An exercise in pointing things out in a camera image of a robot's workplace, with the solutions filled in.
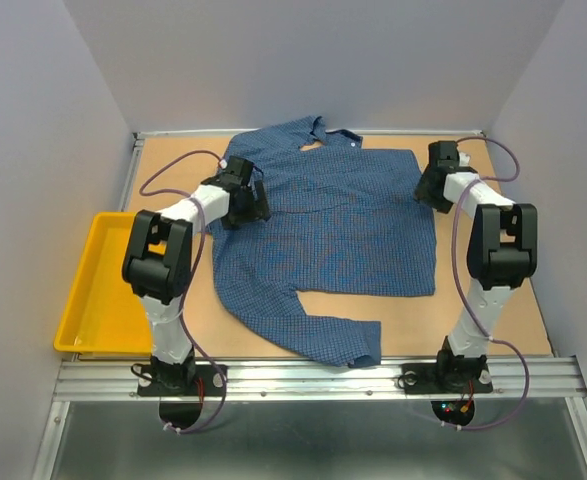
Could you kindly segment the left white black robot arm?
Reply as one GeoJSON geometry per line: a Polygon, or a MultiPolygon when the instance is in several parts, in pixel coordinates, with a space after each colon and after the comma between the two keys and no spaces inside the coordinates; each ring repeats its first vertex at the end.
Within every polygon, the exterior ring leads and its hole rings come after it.
{"type": "Polygon", "coordinates": [[[152,337],[149,362],[131,368],[141,395],[202,389],[198,347],[186,327],[184,306],[203,255],[205,230],[215,221],[237,229],[270,217],[261,169],[237,156],[217,162],[216,174],[194,192],[173,189],[179,201],[158,211],[141,210],[133,220],[122,278],[140,299],[152,337]]]}

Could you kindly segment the blue checked long sleeve shirt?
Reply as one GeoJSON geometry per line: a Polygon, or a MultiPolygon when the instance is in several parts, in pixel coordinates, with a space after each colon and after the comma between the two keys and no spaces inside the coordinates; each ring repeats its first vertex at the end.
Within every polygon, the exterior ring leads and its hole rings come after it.
{"type": "Polygon", "coordinates": [[[305,312],[299,293],[422,297],[435,291],[432,210],[413,196],[413,152],[366,149],[308,116],[234,136],[227,157],[251,161],[271,216],[236,230],[209,226],[224,308],[286,350],[326,365],[381,360],[382,327],[305,312]]]}

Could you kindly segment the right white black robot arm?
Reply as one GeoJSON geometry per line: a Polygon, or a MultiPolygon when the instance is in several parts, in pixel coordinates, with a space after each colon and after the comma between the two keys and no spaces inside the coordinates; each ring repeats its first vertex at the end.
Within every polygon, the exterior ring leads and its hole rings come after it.
{"type": "Polygon", "coordinates": [[[488,348],[497,341],[494,330],[505,304],[536,271],[538,214],[533,205],[498,193],[491,181],[464,159],[458,142],[429,145],[414,197],[439,213],[471,219],[466,253],[470,284],[458,292],[463,310],[435,361],[404,365],[404,387],[410,393],[492,389],[488,348]]]}

